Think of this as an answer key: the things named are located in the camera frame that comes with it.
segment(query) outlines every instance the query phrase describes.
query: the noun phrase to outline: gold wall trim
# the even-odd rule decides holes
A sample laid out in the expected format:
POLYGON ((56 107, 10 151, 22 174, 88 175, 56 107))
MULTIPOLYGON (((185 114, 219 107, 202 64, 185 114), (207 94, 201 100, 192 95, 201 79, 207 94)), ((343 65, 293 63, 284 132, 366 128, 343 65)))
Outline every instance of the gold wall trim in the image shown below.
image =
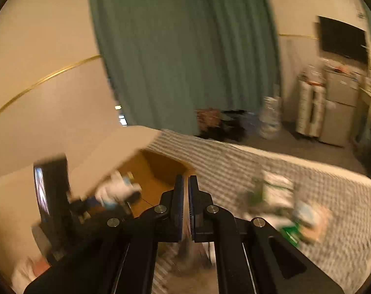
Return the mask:
POLYGON ((279 36, 285 36, 285 37, 304 37, 306 39, 314 39, 318 40, 318 37, 309 36, 309 35, 300 35, 300 34, 278 34, 279 36))
POLYGON ((63 72, 66 72, 67 70, 70 70, 72 68, 75 68, 77 66, 80 66, 82 64, 85 64, 87 62, 90 62, 90 61, 94 61, 98 58, 101 58, 101 55, 95 55, 95 56, 92 56, 91 58, 86 58, 84 60, 81 60, 75 64, 72 64, 72 65, 69 65, 69 66, 66 66, 64 68, 62 68, 61 70, 58 70, 54 73, 51 73, 45 77, 43 77, 42 79, 40 79, 38 82, 34 83, 33 85, 29 86, 27 89, 23 90, 22 92, 20 92, 18 95, 15 95, 13 98, 11 98, 6 104, 4 104, 1 108, 0 108, 0 113, 3 112, 8 106, 10 106, 12 103, 14 103, 18 98, 22 97, 23 95, 25 95, 26 93, 30 92, 32 89, 36 88, 37 86, 41 85, 42 83, 46 82, 47 80, 51 79, 52 77, 55 77, 63 72))

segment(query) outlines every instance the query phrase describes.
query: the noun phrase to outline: television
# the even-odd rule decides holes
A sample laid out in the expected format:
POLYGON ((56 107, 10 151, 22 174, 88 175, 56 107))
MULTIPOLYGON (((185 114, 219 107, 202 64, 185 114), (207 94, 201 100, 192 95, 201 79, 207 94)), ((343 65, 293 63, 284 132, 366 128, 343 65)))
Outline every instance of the television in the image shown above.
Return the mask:
POLYGON ((319 16, 320 47, 368 65, 365 31, 350 24, 319 16))

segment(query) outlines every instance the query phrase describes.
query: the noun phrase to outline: plaid blanket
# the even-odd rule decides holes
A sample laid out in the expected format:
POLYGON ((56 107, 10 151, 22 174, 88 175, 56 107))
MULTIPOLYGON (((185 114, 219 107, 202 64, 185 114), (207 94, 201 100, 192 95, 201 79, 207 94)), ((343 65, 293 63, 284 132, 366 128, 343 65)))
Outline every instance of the plaid blanket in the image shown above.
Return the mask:
MULTIPOLYGON (((241 218, 239 207, 244 193, 255 188, 262 170, 294 182, 300 199, 315 201, 332 211, 322 243, 301 244, 299 250, 338 283, 346 294, 353 294, 371 270, 371 182, 357 181, 318 171, 284 160, 259 156, 229 144, 169 130, 148 149, 191 164, 198 175, 200 190, 211 194, 216 205, 241 218)), ((165 293, 165 275, 172 266, 159 257, 153 293, 165 293)))

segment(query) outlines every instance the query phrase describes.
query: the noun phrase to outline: black device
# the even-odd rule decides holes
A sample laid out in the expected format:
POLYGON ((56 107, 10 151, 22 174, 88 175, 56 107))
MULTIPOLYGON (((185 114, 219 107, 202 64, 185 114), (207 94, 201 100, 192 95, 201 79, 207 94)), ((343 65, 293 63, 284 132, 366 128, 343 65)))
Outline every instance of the black device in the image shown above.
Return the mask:
POLYGON ((70 185, 65 156, 35 163, 33 173, 41 222, 38 228, 32 228, 32 232, 40 251, 51 265, 98 230, 103 220, 116 216, 124 221, 133 217, 131 211, 127 213, 119 205, 111 211, 93 215, 82 224, 79 217, 88 207, 86 201, 81 199, 69 202, 70 185), (45 249, 40 246, 42 234, 46 238, 45 249))
MULTIPOLYGON (((158 242, 179 242, 183 178, 159 205, 113 225, 113 218, 73 253, 33 281, 25 294, 150 294, 158 242)), ((188 182, 191 235, 214 242, 220 294, 343 294, 343 290, 262 218, 246 221, 213 204, 188 182)))
POLYGON ((368 65, 365 31, 350 24, 319 16, 320 47, 368 65))

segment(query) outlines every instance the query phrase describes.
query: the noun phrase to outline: screw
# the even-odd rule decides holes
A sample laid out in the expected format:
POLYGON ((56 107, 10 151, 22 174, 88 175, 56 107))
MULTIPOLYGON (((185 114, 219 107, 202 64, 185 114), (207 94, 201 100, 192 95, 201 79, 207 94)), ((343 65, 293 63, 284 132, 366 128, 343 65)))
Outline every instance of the screw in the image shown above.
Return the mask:
POLYGON ((108 227, 111 227, 111 228, 115 228, 115 227, 117 227, 119 224, 120 224, 120 221, 119 221, 118 218, 110 218, 110 219, 107 221, 107 225, 108 225, 108 227))
POLYGON ((264 227, 265 226, 266 222, 262 218, 256 218, 256 219, 254 219, 253 224, 255 226, 261 228, 261 227, 264 227))
POLYGON ((206 210, 208 213, 217 213, 219 208, 216 205, 209 205, 206 210))
POLYGON ((166 207, 164 205, 158 205, 154 208, 154 211, 157 213, 165 213, 166 212, 166 207))

